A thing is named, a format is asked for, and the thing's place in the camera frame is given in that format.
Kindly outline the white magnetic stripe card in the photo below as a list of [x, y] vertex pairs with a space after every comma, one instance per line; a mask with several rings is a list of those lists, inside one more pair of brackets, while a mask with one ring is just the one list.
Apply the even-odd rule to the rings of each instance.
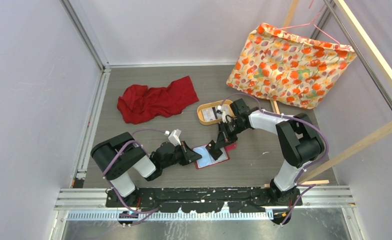
[[229, 159], [230, 159], [230, 157], [229, 157], [228, 153], [226, 151], [224, 151], [221, 154], [221, 156], [219, 156], [217, 159], [213, 160], [213, 164], [222, 163], [222, 162], [225, 162], [225, 161], [227, 161]]

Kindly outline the red card holder wallet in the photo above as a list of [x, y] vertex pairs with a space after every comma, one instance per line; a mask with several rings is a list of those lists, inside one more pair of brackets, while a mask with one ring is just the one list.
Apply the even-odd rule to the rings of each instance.
[[[198, 147], [195, 147], [195, 148], [192, 149], [196, 153], [202, 155], [201, 159], [195, 161], [196, 169], [202, 169], [202, 168], [205, 168], [205, 167], [216, 165], [216, 164], [213, 164], [213, 160], [214, 159], [209, 155], [209, 153], [206, 150], [205, 146], [206, 146], [206, 144], [198, 146]], [[237, 147], [237, 144], [233, 143], [231, 145], [223, 147], [221, 150], [222, 150], [222, 152], [227, 152], [228, 156], [229, 156], [229, 151], [234, 150], [236, 147]]]

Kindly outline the white VIP card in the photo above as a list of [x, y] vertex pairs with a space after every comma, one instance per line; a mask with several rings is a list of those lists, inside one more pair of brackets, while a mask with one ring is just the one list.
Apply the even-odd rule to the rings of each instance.
[[201, 113], [202, 113], [202, 118], [205, 122], [219, 120], [222, 115], [221, 113], [218, 112], [218, 106], [203, 108], [201, 110]]

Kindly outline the yellow oval tray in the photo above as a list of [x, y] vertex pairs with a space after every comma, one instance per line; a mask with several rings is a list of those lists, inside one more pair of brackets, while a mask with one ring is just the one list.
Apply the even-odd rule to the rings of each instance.
[[[205, 103], [205, 104], [200, 105], [200, 106], [197, 108], [197, 111], [196, 111], [196, 112], [197, 112], [198, 119], [199, 119], [199, 122], [200, 122], [202, 125], [205, 125], [205, 126], [214, 125], [214, 124], [217, 124], [217, 123], [221, 122], [221, 121], [222, 121], [221, 118], [218, 119], [218, 120], [206, 122], [206, 121], [203, 120], [203, 116], [202, 116], [202, 109], [204, 109], [204, 108], [209, 108], [209, 107], [217, 107], [217, 106], [219, 106], [221, 103], [222, 103], [222, 100], [219, 100], [219, 101], [210, 102], [210, 103]], [[229, 107], [231, 108], [231, 103], [232, 103], [232, 101], [229, 100], [229, 99], [227, 99], [227, 100], [224, 101], [224, 103], [223, 103], [222, 105], [229, 105]]]

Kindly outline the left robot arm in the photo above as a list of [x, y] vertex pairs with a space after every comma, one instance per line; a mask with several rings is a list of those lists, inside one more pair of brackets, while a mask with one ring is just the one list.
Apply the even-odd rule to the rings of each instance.
[[132, 207], [138, 199], [137, 188], [129, 176], [130, 169], [135, 169], [150, 182], [161, 176], [165, 168], [176, 164], [186, 166], [202, 158], [180, 140], [179, 129], [158, 132], [164, 134], [167, 141], [150, 154], [129, 132], [105, 140], [91, 149], [90, 156], [125, 207]]

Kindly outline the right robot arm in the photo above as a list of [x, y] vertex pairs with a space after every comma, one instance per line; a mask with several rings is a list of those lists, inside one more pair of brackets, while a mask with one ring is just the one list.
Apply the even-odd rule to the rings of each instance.
[[226, 114], [225, 107], [213, 110], [221, 116], [218, 137], [210, 144], [211, 154], [238, 140], [245, 130], [264, 130], [277, 135], [284, 162], [278, 174], [270, 181], [267, 194], [272, 203], [283, 205], [295, 190], [302, 171], [326, 149], [318, 129], [304, 114], [280, 115], [261, 107], [249, 108], [243, 99], [231, 103], [233, 115]]

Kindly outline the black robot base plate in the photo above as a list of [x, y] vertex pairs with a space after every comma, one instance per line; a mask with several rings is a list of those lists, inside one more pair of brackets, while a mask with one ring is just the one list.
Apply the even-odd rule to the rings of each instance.
[[258, 213], [267, 207], [289, 209], [300, 195], [293, 188], [275, 194], [269, 188], [247, 187], [141, 187], [123, 199], [113, 189], [105, 191], [107, 208], [137, 208], [144, 213]]

